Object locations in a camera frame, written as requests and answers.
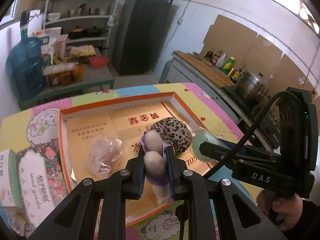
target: screw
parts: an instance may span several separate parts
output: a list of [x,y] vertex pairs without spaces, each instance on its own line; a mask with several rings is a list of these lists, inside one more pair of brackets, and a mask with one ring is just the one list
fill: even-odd
[[184,171],[183,171],[183,174],[184,174],[185,176],[191,176],[191,175],[193,174],[193,171],[191,171],[191,170],[184,170]]
[[121,170],[120,171],[120,175],[121,176],[127,176],[127,175],[129,175],[130,174],[130,171],[128,171],[128,170]]
[[82,184],[85,185],[85,186],[89,186],[92,184],[92,179],[84,179],[82,181]]
[[221,183],[225,186],[229,186],[231,184],[231,181],[229,179],[222,179]]

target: wooden cutting board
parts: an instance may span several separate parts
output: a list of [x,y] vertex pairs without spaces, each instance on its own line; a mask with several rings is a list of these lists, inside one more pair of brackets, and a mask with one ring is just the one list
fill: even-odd
[[175,55],[183,59],[197,71],[199,71],[202,75],[204,75],[207,79],[209,79],[217,88],[222,89],[225,86],[233,86],[232,81],[221,71],[216,69],[215,67],[209,67],[205,63],[191,56],[190,54],[174,51]]

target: blue water bottle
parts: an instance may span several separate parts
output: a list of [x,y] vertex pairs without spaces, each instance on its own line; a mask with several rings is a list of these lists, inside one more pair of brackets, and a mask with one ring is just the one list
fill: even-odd
[[30,11],[24,11],[20,19],[21,41],[10,51],[6,70],[13,92],[18,99],[31,99],[46,87],[43,76],[41,41],[28,37]]

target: banana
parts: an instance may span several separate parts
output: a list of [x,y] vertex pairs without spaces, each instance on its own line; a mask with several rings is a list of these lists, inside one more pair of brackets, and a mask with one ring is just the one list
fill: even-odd
[[67,62],[69,59],[71,59],[71,57],[63,57],[62,55],[60,55],[60,53],[58,51],[57,51],[57,57],[65,62]]
[[53,55],[53,61],[54,61],[54,63],[57,64],[57,65],[60,65],[60,64],[64,64],[64,63],[65,63],[65,62],[63,62],[63,61],[60,61],[60,60],[57,58],[57,55],[56,55],[56,54]]

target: cardboard box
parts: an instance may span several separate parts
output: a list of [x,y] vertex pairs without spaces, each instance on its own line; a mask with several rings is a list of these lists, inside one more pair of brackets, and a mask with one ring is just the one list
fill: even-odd
[[[263,80],[267,82],[269,88],[268,95],[286,90],[287,87],[297,87],[312,92],[314,86],[306,78],[300,68],[273,43],[250,28],[231,20],[222,15],[218,15],[216,21],[210,26],[205,38],[201,56],[214,49],[222,49],[226,53],[226,60],[233,56],[236,61],[235,68],[239,68],[242,62],[246,63],[243,71],[263,74]],[[315,101],[318,114],[320,114],[320,98]],[[279,117],[278,109],[272,106],[276,117]]]
[[277,71],[281,56],[282,51],[276,45],[258,35],[244,59],[246,63],[244,70],[256,74],[262,73],[263,80],[267,82],[268,77]]
[[226,60],[234,57],[240,66],[249,53],[256,36],[257,33],[246,26],[218,15],[204,38],[204,47],[200,55],[205,56],[210,49],[214,49],[215,52],[222,49],[226,54]]
[[[115,98],[62,109],[58,124],[59,146],[68,190],[71,191],[76,186],[71,178],[72,170],[77,183],[87,177],[94,180],[101,179],[88,173],[84,168],[86,160],[91,156],[92,142],[97,137],[94,134],[99,135],[100,133],[107,138],[122,140],[127,150],[122,153],[117,167],[113,170],[116,172],[125,168],[127,161],[136,156],[136,150],[140,148],[140,137],[144,134],[145,129],[166,117],[175,117],[186,125],[192,123],[204,127],[203,123],[174,92]],[[178,157],[186,162],[189,169],[200,174],[204,174],[214,165],[214,163],[207,164],[197,160],[192,154],[192,146]],[[127,225],[148,217],[162,206],[158,204],[151,185],[145,182],[141,199],[130,200],[126,203]]]
[[0,152],[0,206],[24,214],[18,179],[17,155],[13,150]]

